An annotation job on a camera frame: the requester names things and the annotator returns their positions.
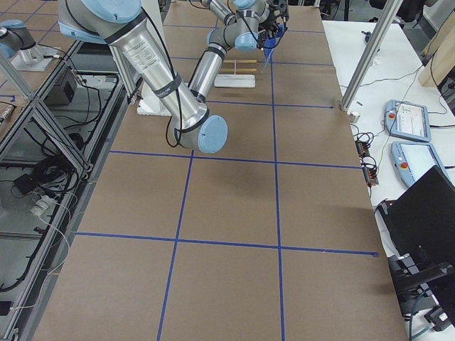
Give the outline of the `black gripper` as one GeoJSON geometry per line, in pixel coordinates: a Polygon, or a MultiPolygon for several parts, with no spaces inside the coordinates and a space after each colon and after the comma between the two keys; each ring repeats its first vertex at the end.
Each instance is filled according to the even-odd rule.
{"type": "Polygon", "coordinates": [[[268,15],[264,21],[264,28],[268,31],[277,31],[279,28],[278,20],[282,20],[284,27],[289,20],[289,7],[287,0],[266,0],[268,15]]]}

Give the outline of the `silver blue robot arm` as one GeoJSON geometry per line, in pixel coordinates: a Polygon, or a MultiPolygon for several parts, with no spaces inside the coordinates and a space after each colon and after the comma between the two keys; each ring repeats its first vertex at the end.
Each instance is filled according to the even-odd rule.
{"type": "Polygon", "coordinates": [[[159,32],[140,1],[59,1],[60,32],[69,38],[117,48],[170,112],[166,140],[201,153],[216,153],[227,141],[226,121],[212,115],[205,100],[227,52],[273,49],[272,38],[287,30],[287,1],[235,1],[236,11],[221,1],[202,1],[216,15],[222,28],[207,37],[191,80],[184,83],[174,68],[159,32]]]}
{"type": "Polygon", "coordinates": [[[11,59],[20,50],[29,50],[36,46],[36,41],[19,19],[1,22],[1,54],[11,59]]]}

